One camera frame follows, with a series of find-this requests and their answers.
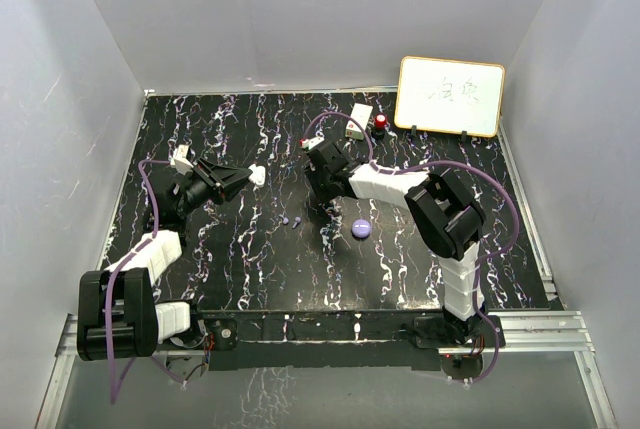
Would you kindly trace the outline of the white whiteboard yellow frame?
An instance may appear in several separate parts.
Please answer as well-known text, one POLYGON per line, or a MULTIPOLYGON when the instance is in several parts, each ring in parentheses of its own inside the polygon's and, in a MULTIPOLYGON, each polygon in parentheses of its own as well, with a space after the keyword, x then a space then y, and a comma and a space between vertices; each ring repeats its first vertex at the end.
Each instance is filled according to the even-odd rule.
POLYGON ((394 124, 492 138, 498 132, 505 76, 500 64, 406 56, 400 64, 394 124))

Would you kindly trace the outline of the aluminium frame rail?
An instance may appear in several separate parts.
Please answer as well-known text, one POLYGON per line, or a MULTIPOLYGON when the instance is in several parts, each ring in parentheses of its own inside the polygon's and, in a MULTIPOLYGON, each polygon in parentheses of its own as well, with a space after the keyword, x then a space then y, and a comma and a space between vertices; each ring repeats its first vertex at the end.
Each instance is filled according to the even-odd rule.
POLYGON ((75 351, 69 317, 40 428, 612 428, 616 424, 582 315, 502 311, 505 346, 489 374, 463 382, 463 358, 410 367, 211 371, 201 356, 140 360, 109 399, 104 362, 75 351))

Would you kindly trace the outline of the white earbud charging case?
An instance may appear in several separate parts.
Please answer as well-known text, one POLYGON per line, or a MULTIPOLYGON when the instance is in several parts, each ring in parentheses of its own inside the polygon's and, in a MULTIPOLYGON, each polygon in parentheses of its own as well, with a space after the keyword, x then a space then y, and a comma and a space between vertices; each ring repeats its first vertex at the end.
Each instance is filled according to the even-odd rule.
POLYGON ((263 187, 266 182, 266 168, 261 165, 252 164, 249 167, 251 175, 249 180, 257 187, 263 187))

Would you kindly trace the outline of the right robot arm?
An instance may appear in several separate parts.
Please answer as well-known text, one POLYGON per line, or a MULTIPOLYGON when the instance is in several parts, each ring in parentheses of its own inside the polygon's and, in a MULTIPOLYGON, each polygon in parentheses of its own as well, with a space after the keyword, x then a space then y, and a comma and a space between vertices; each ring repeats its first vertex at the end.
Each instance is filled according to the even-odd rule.
POLYGON ((484 296, 476 263, 486 215, 451 169, 402 173, 351 159, 322 137, 303 139, 304 173, 316 198, 370 199, 407 210, 427 248, 437 256, 444 287, 444 331, 455 344, 478 338, 484 296))

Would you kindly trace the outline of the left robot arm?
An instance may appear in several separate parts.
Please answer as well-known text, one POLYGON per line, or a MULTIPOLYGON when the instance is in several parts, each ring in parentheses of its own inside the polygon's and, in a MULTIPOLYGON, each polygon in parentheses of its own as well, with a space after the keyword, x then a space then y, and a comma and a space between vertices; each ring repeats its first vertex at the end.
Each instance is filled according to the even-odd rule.
POLYGON ((204 320, 184 300, 156 303, 154 285, 182 256, 192 212, 227 203, 247 184, 261 187, 266 180, 266 169, 256 164, 236 168, 175 155, 166 164, 182 179, 158 195, 145 171, 149 163, 138 165, 151 209, 144 234, 117 262, 80 279, 76 347, 84 361, 148 357, 173 337, 186 348, 200 345, 204 320))

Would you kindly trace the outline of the white green box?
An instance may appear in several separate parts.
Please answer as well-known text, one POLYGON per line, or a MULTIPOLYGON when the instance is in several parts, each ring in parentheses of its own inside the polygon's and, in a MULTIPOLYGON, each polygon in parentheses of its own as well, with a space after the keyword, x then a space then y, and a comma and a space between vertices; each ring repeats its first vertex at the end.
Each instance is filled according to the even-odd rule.
POLYGON ((371 105, 355 103, 346 125, 345 136, 353 140, 363 140, 372 111, 371 105))

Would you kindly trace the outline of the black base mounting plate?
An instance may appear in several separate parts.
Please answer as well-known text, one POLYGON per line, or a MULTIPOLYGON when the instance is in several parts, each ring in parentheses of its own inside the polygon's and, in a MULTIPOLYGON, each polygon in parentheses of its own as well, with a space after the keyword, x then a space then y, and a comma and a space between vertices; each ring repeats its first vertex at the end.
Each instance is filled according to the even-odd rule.
POLYGON ((211 371, 253 368, 410 367, 437 371, 446 357, 479 357, 505 346, 500 319, 460 322, 440 310, 214 311, 191 334, 158 346, 201 356, 211 371))

